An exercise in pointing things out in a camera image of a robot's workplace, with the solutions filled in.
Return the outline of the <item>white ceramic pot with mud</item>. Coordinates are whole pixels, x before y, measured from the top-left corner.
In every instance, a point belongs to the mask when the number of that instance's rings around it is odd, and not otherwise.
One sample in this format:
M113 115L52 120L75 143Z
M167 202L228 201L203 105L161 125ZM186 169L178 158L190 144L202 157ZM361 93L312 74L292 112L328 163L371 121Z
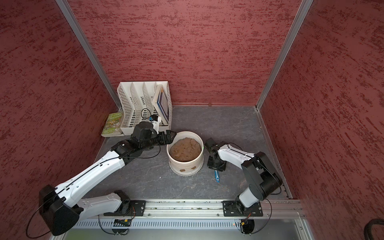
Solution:
M171 170L179 176L196 174L204 163L204 143L193 132L179 132L170 145L167 155Z

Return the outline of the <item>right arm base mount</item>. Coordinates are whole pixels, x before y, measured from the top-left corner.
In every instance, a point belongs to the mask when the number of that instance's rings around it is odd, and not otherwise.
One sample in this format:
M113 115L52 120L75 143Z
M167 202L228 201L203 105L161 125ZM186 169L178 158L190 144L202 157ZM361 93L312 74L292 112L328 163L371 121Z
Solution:
M260 202L256 202L249 208L242 205L240 201L222 201L225 217L262 217L263 210Z

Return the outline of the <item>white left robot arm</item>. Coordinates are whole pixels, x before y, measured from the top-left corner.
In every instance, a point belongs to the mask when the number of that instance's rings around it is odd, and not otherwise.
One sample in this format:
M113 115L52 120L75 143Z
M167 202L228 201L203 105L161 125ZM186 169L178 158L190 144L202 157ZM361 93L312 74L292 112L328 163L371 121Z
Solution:
M134 214L131 199L123 191L92 199L85 199L84 196L112 173L135 159L143 159L144 151L171 144L176 135L176 132L170 130L160 132L154 123L140 122L129 139L115 144L87 169L56 187L47 185L42 188L39 192L38 211L51 234L62 235L77 222L98 215Z

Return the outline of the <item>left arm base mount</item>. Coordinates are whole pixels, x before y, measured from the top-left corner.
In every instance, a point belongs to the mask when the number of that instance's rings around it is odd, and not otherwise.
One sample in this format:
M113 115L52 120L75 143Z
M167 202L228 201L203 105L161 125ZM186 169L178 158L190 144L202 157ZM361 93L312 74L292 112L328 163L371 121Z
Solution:
M113 213L104 213L106 217L142 217L146 209L146 201L130 200L123 201L121 206Z

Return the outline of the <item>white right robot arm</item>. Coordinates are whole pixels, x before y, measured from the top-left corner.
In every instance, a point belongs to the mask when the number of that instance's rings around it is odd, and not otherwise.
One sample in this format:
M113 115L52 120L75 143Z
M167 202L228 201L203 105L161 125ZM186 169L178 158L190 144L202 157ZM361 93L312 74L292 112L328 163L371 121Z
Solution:
M209 169L223 172L230 163L243 171L248 187L234 202L239 211L245 211L265 200L283 184L275 166L263 152L256 154L244 152L230 143L216 143L213 139L206 141L205 149L209 153L207 163Z

